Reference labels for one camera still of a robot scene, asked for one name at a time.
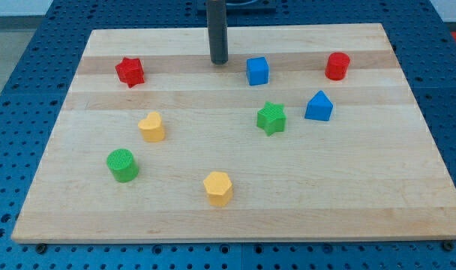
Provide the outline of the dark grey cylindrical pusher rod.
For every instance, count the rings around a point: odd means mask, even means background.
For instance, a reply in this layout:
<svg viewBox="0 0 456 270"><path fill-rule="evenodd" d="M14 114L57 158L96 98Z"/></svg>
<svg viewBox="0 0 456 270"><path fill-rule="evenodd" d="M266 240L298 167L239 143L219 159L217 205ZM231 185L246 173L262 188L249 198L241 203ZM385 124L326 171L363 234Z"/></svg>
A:
<svg viewBox="0 0 456 270"><path fill-rule="evenodd" d="M211 62L223 65L228 61L226 1L207 0L206 17Z"/></svg>

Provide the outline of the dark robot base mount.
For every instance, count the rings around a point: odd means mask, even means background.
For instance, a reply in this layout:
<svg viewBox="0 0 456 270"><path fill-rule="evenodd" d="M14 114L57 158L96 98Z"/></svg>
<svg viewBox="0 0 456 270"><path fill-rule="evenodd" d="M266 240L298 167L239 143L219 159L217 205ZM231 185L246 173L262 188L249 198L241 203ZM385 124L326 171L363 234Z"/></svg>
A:
<svg viewBox="0 0 456 270"><path fill-rule="evenodd" d="M275 12L277 0L226 0L226 12L240 13L249 11Z"/></svg>

